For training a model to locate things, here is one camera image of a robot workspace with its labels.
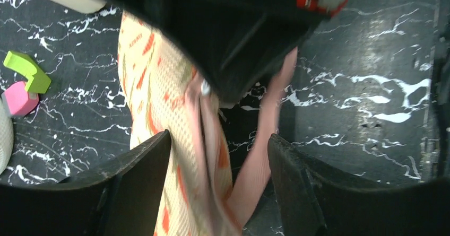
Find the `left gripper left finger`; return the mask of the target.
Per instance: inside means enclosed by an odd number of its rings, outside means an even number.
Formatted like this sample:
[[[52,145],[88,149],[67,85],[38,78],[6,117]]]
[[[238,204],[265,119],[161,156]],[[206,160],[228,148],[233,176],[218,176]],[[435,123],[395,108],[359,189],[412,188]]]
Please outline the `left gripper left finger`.
[[[170,151],[165,130],[59,183],[1,185],[1,235],[152,235]]]

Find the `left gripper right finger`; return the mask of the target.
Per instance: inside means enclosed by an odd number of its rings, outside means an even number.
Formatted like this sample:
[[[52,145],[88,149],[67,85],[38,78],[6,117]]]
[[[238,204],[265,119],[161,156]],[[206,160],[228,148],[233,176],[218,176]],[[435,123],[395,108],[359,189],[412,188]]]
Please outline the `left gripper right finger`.
[[[333,167],[279,135],[269,164],[285,235],[449,235],[449,178],[382,185]]]

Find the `floral mesh laundry bag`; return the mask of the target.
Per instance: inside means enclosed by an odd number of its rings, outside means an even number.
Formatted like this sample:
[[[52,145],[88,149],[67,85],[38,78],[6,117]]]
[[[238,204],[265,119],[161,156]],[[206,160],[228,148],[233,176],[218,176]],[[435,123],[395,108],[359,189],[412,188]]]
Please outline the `floral mesh laundry bag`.
[[[155,235],[241,235],[270,178],[267,144],[297,50],[271,79],[255,141],[236,180],[219,121],[219,100],[191,61],[162,32],[123,12],[118,77],[131,111],[132,148],[164,130],[172,144]]]

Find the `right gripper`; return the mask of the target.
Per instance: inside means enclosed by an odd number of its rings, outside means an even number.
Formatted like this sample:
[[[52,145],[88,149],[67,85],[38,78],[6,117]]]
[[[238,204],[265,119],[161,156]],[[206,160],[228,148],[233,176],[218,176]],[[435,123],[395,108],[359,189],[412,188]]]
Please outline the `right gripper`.
[[[226,103],[281,68],[331,17],[296,0],[107,0],[156,27],[186,55]]]

